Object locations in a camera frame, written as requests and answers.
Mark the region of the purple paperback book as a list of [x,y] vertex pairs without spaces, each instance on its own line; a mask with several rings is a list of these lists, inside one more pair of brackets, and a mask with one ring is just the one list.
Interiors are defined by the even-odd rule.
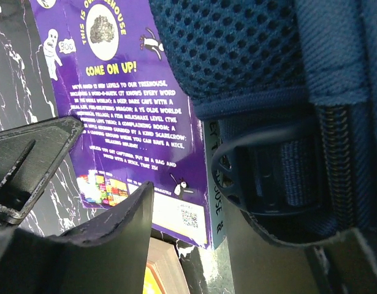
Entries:
[[164,54],[148,1],[32,1],[60,116],[84,130],[70,152],[82,205],[109,209],[154,184],[153,227],[205,249],[225,237],[200,122]]

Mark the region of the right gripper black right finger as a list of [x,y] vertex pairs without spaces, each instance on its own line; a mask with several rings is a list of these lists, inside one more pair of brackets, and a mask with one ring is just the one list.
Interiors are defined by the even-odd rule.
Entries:
[[352,229],[327,242],[266,242],[240,211],[226,212],[236,293],[377,293],[377,234]]

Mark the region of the orange Treehouse book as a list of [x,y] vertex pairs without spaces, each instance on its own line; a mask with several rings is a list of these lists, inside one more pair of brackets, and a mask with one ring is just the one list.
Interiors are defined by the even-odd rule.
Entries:
[[150,238],[143,293],[190,294],[173,244]]

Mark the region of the navy blue student backpack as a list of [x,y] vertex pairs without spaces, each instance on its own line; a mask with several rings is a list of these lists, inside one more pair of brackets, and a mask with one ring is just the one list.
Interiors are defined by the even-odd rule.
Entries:
[[150,1],[172,73],[218,123],[220,192],[267,242],[377,234],[377,1]]

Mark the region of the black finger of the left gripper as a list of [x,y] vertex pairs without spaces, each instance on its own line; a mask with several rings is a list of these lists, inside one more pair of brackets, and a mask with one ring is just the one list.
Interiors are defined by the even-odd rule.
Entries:
[[68,116],[0,131],[0,225],[22,223],[83,130]]

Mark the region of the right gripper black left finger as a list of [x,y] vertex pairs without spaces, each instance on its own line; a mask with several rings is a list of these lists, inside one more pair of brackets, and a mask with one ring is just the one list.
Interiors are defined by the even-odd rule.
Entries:
[[0,228],[0,293],[141,293],[154,185],[62,235]]

